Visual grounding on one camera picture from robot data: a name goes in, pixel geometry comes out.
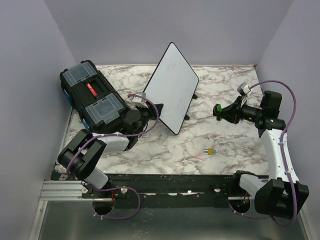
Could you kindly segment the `green black whiteboard eraser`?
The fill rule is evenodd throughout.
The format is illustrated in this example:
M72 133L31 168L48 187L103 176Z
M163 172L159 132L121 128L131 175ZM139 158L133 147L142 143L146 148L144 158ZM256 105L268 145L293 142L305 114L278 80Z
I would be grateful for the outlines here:
M222 112L222 107L220 104L215 104L212 110L212 115L216 118L217 121L221 121L221 112Z

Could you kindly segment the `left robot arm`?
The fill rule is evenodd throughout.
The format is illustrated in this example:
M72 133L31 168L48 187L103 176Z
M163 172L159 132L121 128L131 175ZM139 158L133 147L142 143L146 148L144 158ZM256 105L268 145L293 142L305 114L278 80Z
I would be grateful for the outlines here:
M97 167L102 154L130 150L147 132L149 120L159 120L163 107L162 103L148 103L147 107L130 109L120 118L119 129L108 133L80 130L59 153L57 162L68 174L92 185L99 197L107 197L111 191L109 178Z

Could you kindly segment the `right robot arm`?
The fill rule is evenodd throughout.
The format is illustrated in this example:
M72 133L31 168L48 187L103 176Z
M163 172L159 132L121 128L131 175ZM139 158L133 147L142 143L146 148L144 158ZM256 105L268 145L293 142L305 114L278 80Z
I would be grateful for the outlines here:
M309 188L300 183L291 163L284 131L286 123L278 118L281 102L280 93L265 91L259 108L247 105L242 95L226 107L216 104L212 114L218 121L231 124L241 120L254 123L266 151L268 181L263 183L254 173L238 170L230 191L236 196L249 193L259 214L291 219L307 200Z

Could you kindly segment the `white whiteboard black frame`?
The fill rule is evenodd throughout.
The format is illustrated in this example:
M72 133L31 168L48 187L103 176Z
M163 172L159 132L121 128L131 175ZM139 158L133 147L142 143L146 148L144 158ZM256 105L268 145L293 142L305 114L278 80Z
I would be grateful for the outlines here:
M178 135L188 114L199 77L178 49L170 42L143 92L154 104L163 104L159 120Z

